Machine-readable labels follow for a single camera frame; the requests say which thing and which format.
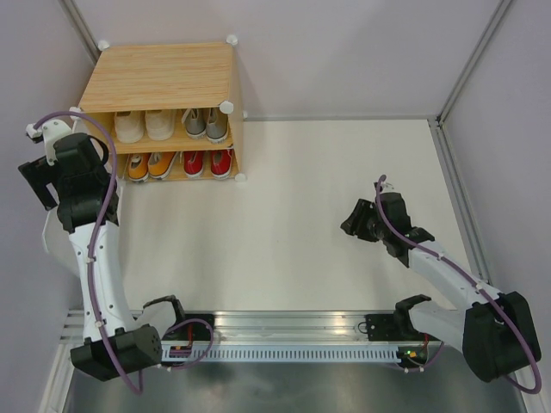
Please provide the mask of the orange sneaker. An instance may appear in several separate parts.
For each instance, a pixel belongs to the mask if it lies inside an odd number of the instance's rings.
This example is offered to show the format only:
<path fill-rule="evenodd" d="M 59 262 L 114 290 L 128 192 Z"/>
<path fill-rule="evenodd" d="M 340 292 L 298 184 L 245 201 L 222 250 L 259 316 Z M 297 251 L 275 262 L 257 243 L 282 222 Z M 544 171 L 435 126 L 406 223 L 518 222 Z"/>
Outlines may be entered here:
<path fill-rule="evenodd" d="M 130 155 L 127 162 L 127 179 L 131 182 L 146 182 L 149 177 L 149 153 Z"/>
<path fill-rule="evenodd" d="M 176 160 L 175 151 L 153 152 L 150 155 L 147 167 L 151 179 L 163 180 L 169 176 Z"/>

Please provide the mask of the beige canvas shoe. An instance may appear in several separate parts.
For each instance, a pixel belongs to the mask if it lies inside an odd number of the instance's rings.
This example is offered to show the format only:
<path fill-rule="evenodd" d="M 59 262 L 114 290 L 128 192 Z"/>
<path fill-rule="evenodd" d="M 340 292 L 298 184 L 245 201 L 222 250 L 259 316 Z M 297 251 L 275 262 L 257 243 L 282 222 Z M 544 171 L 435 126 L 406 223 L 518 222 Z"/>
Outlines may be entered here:
<path fill-rule="evenodd" d="M 144 124 L 141 112 L 125 111 L 115 113 L 116 138 L 124 144 L 140 141 L 144 135 Z"/>
<path fill-rule="evenodd" d="M 154 141 L 169 139 L 174 133 L 175 118 L 175 109 L 146 111 L 145 127 L 148 137 Z"/>

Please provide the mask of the red sneaker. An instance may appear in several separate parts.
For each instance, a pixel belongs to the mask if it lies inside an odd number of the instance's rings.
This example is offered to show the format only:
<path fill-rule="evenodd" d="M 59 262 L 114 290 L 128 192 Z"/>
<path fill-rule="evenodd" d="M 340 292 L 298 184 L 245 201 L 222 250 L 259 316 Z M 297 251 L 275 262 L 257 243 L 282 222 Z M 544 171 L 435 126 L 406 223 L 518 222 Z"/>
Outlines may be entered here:
<path fill-rule="evenodd" d="M 217 180 L 225 180 L 231 174 L 233 149 L 210 152 L 210 170 Z"/>
<path fill-rule="evenodd" d="M 183 170 L 189 179 L 201 177 L 204 171 L 204 152 L 184 151 Z"/>

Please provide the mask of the grey sneaker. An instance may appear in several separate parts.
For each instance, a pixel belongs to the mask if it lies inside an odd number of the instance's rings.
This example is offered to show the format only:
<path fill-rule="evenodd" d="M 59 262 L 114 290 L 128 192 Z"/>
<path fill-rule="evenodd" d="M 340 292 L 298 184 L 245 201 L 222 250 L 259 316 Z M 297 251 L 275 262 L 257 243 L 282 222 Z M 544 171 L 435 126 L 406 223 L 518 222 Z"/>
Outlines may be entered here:
<path fill-rule="evenodd" d="M 191 139 L 201 139 L 206 132 L 206 122 L 199 108 L 186 108 L 181 119 L 185 132 Z"/>
<path fill-rule="evenodd" d="M 207 115 L 206 135 L 214 144 L 226 140 L 228 134 L 228 116 L 219 108 L 210 108 Z"/>

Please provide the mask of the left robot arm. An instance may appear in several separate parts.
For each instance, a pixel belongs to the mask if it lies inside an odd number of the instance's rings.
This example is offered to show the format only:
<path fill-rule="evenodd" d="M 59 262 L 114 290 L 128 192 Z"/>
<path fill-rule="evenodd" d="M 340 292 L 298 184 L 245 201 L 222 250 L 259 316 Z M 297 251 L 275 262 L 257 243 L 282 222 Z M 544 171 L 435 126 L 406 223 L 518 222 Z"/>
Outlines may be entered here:
<path fill-rule="evenodd" d="M 182 338 L 189 324 L 173 295 L 145 303 L 133 316 L 119 260 L 116 180 L 105 168 L 108 148 L 96 150 L 96 141 L 86 133 L 63 133 L 54 140 L 54 158 L 18 169 L 44 207 L 57 210 L 77 259 L 84 342 L 71 350 L 72 365 L 108 381 L 160 364 L 162 338 Z"/>

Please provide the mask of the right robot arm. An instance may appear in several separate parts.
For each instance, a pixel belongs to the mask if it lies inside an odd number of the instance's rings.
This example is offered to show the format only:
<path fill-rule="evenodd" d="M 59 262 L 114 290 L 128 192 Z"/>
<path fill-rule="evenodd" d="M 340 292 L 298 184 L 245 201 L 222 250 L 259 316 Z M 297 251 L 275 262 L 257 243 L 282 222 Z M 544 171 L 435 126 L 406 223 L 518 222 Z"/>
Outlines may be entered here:
<path fill-rule="evenodd" d="M 358 200 L 340 228 L 348 236 L 382 243 L 391 257 L 452 304 L 445 309 L 423 294 L 401 300 L 391 323 L 398 337 L 428 336 L 448 344 L 484 382 L 537 367 L 542 351 L 526 298 L 501 292 L 449 258 L 432 234 L 412 225 L 401 194 L 383 192 L 374 201 Z"/>

